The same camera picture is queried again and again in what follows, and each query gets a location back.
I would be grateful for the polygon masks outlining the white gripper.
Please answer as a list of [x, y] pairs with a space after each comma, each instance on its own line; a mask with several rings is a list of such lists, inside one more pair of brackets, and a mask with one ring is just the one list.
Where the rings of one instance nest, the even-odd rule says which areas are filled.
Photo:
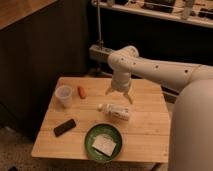
[[128, 72], [114, 71], [111, 81], [111, 87], [107, 88], [105, 95], [112, 93], [114, 90], [118, 92], [123, 92], [124, 97], [133, 104], [131, 96], [128, 91], [131, 86], [131, 74]]

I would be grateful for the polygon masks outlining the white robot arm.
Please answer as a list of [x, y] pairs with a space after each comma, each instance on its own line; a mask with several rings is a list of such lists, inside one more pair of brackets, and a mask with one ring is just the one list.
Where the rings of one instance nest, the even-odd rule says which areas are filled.
[[179, 94], [171, 117], [168, 171], [213, 171], [213, 66], [142, 58], [133, 46], [111, 52], [111, 90], [136, 75]]

